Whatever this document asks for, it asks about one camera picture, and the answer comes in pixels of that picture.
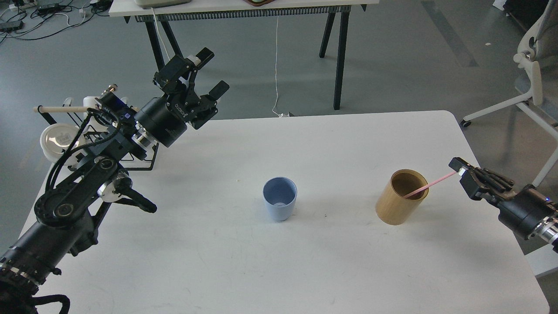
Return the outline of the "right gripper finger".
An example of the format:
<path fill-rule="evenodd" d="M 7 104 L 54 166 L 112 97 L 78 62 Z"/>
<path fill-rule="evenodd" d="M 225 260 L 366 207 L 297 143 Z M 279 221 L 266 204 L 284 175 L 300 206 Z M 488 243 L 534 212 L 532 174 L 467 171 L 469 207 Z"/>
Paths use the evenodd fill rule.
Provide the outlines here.
<path fill-rule="evenodd" d="M 489 203 L 498 203 L 517 194 L 512 179 L 486 168 L 460 168 L 458 175 L 467 196 L 475 201 L 485 199 Z"/>
<path fill-rule="evenodd" d="M 479 186 L 514 186 L 515 184 L 515 182 L 508 177 L 487 168 L 472 166 L 460 157 L 453 157 L 449 162 L 449 167 L 456 171 L 462 178 L 465 178 L 466 173 L 468 173 Z"/>

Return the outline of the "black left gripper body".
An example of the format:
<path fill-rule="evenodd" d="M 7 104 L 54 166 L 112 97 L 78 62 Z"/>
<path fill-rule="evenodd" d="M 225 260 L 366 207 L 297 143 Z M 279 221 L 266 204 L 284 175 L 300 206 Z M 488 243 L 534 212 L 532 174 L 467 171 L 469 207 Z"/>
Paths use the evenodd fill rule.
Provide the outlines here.
<path fill-rule="evenodd" d="M 138 113 L 135 120 L 157 142 L 170 147 L 187 130 L 192 127 L 192 109 L 197 103 L 179 103 L 173 98 L 153 103 L 152 99 Z"/>

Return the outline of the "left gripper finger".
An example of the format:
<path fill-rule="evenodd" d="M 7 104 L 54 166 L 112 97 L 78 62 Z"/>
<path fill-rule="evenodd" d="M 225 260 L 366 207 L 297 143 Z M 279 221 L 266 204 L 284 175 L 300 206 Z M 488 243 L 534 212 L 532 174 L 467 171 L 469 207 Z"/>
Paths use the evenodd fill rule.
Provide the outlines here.
<path fill-rule="evenodd" d="M 195 130 L 200 129 L 218 113 L 217 103 L 229 88 L 229 84 L 221 80 L 207 95 L 201 96 L 192 109 L 192 127 Z"/>
<path fill-rule="evenodd" d="M 175 55 L 155 73 L 153 82 L 161 89 L 163 96 L 152 98 L 152 102 L 161 103 L 163 100 L 171 101 L 175 98 L 179 103 L 214 103 L 215 99 L 212 96 L 199 97 L 194 90 L 197 72 L 213 57 L 214 53 L 208 48 L 203 48 L 197 55 L 187 58 Z"/>

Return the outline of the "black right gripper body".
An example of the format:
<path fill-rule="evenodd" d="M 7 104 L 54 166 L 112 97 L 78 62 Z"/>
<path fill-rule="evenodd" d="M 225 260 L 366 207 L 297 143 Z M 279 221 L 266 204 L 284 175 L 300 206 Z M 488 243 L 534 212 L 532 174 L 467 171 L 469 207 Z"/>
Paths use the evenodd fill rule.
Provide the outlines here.
<path fill-rule="evenodd" d="M 511 199 L 499 201 L 498 219 L 525 239 L 556 240 L 556 202 L 527 186 Z"/>

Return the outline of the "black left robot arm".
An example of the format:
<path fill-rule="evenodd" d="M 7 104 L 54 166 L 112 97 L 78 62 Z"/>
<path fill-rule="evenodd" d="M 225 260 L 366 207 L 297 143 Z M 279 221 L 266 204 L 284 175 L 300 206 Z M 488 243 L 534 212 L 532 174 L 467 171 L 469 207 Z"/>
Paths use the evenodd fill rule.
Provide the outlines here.
<path fill-rule="evenodd" d="M 61 274 L 61 259 L 98 243 L 100 223 L 112 203 L 156 212 L 155 204 L 133 190 L 120 161 L 128 154 L 144 160 L 151 147 L 169 147 L 188 126 L 197 130 L 217 114 L 217 102 L 229 85 L 220 81 L 202 96 L 194 89 L 198 71 L 213 57 L 208 48 L 187 58 L 174 56 L 153 78 L 162 96 L 139 111 L 118 98 L 113 86 L 95 99 L 94 108 L 86 109 L 85 120 L 34 205 L 36 222 L 1 256 L 3 314 L 35 314 L 37 306 L 54 302 L 67 314 L 67 296 L 37 296 L 48 275 Z"/>

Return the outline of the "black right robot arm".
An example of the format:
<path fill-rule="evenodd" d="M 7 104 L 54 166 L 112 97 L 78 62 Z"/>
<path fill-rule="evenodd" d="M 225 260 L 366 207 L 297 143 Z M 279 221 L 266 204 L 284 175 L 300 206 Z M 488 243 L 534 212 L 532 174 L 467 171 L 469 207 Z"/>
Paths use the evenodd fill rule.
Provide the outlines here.
<path fill-rule="evenodd" d="M 475 167 L 454 157 L 449 167 L 461 177 L 460 184 L 467 196 L 475 201 L 484 199 L 496 207 L 498 220 L 514 234 L 528 240 L 540 237 L 557 252 L 557 203 L 537 191 L 532 184 L 519 191 L 514 181 L 487 168 Z"/>

